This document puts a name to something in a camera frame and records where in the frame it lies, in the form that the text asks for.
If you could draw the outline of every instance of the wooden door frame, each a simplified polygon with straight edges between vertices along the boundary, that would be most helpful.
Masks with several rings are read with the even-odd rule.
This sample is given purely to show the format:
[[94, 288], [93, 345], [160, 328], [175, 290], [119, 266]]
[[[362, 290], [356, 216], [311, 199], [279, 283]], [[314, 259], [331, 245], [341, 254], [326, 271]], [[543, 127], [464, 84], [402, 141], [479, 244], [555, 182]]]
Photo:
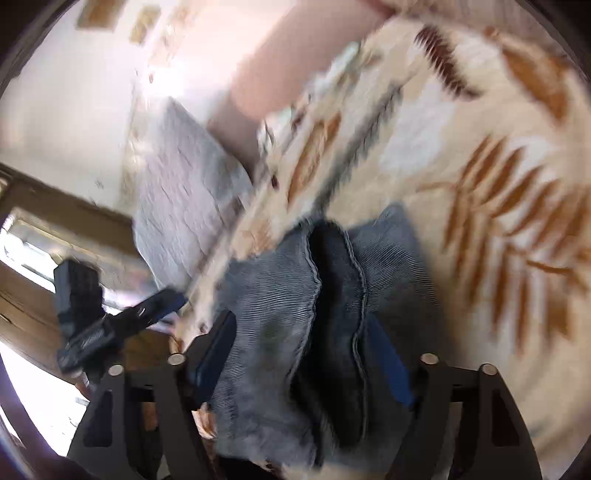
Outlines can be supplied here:
[[[8, 186], [0, 195], [0, 225], [19, 207], [77, 235], [139, 257], [129, 217], [97, 207], [0, 164]], [[53, 293], [0, 262], [0, 338], [34, 365], [72, 382], [57, 368], [61, 336]]]

